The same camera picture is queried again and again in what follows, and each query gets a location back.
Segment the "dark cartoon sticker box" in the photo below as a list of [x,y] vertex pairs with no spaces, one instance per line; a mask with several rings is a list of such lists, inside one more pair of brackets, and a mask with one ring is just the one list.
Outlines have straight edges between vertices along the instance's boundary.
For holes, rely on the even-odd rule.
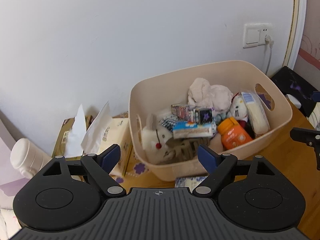
[[173,104],[171,106],[171,113],[183,121],[193,122],[199,125],[214,121],[213,110],[206,107]]

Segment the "white fluffy rabbit plush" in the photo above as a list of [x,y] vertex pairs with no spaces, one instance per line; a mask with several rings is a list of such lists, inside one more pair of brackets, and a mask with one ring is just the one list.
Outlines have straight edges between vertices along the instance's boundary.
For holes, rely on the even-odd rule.
[[149,114],[141,131],[142,148],[149,163],[162,165],[174,158],[173,148],[167,145],[172,138],[172,133],[158,123],[156,116]]

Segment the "blue checkered floral cloth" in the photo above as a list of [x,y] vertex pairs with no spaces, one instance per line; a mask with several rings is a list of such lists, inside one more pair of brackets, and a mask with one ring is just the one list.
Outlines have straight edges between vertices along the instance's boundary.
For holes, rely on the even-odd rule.
[[158,115],[158,119],[159,125],[166,128],[169,132],[172,132],[175,125],[180,121],[179,117],[174,114],[161,114]]

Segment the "beige plastic storage basket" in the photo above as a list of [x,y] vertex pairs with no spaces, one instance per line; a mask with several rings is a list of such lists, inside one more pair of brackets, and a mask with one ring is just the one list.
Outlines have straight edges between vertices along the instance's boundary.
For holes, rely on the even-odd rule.
[[271,130],[265,135],[230,151],[238,159],[246,159],[266,148],[276,139],[283,127],[292,119],[292,109],[278,87],[257,67],[246,61],[234,60],[203,64],[165,73],[140,81],[131,90],[129,122],[135,156],[156,177],[174,181],[177,177],[189,177],[205,173],[197,159],[180,163],[153,165],[148,162],[139,141],[139,130],[146,124],[148,114],[167,110],[174,103],[186,103],[187,92],[197,77],[213,85],[224,85],[232,92],[254,91],[261,85],[274,101],[274,108],[265,109]]

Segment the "orange medicine bottle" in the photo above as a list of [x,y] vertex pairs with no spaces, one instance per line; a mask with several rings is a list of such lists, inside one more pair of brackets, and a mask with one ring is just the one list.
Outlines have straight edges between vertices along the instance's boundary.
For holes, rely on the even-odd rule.
[[217,127],[217,131],[221,135],[222,145],[227,150],[231,150],[253,140],[233,117],[223,120]]

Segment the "black mouse pad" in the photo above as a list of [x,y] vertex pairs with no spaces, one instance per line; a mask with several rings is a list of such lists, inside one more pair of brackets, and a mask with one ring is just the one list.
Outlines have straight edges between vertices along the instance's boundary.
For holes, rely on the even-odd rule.
[[296,72],[284,66],[274,76],[272,82],[286,96],[291,95],[300,103],[300,111],[305,117],[309,117],[316,107],[312,95],[318,90]]

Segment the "pale pink plush towel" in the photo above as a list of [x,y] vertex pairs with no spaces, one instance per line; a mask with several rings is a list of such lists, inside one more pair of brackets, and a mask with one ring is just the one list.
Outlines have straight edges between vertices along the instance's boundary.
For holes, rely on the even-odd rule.
[[196,78],[188,90],[188,104],[213,108],[217,112],[226,112],[231,106],[233,93],[223,85],[210,85],[204,78]]

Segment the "white wall socket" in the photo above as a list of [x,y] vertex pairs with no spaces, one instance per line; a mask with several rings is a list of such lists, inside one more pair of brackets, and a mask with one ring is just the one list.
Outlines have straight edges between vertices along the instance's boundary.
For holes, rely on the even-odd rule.
[[244,25],[243,48],[252,48],[266,44],[265,37],[273,35],[270,23],[246,23]]

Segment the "olive tissue box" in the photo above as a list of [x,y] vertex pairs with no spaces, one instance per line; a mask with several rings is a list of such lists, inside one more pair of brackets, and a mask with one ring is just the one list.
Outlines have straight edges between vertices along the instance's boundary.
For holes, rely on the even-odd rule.
[[79,160],[83,155],[82,140],[93,121],[93,116],[85,116],[80,105],[75,117],[65,119],[57,137],[52,158],[63,156],[68,160]]

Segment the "white cat plush red dress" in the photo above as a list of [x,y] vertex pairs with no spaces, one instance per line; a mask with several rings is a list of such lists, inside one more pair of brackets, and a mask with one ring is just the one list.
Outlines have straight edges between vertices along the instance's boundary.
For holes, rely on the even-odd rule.
[[247,126],[248,110],[240,93],[237,93],[235,96],[233,96],[227,116],[229,118],[233,117],[242,128]]

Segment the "white thermos bottle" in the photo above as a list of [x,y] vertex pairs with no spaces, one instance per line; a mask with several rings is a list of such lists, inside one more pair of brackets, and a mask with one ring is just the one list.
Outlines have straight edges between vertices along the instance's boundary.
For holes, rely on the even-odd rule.
[[13,168],[27,179],[33,178],[51,159],[49,155],[26,138],[18,140],[10,154]]

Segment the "white yellow tissue box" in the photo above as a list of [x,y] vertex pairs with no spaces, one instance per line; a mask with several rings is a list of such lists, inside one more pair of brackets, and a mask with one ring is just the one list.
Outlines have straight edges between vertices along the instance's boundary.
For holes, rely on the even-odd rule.
[[120,160],[111,175],[124,177],[132,151],[129,119],[113,118],[110,115],[109,103],[106,103],[87,129],[81,147],[85,154],[99,155],[113,144],[120,146]]

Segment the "brown hair claw clip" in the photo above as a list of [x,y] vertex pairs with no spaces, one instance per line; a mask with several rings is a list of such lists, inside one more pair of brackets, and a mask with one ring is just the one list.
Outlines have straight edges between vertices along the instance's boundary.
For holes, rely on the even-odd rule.
[[193,159],[201,144],[201,138],[169,139],[166,145],[169,147],[169,154],[172,153],[172,159],[170,161],[177,163]]

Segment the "blue white patterned carton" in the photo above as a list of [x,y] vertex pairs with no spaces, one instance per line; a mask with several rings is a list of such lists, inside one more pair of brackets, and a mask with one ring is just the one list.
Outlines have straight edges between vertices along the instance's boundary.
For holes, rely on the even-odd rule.
[[190,191],[193,191],[207,176],[195,176],[195,177],[181,177],[176,178],[175,187],[188,187]]

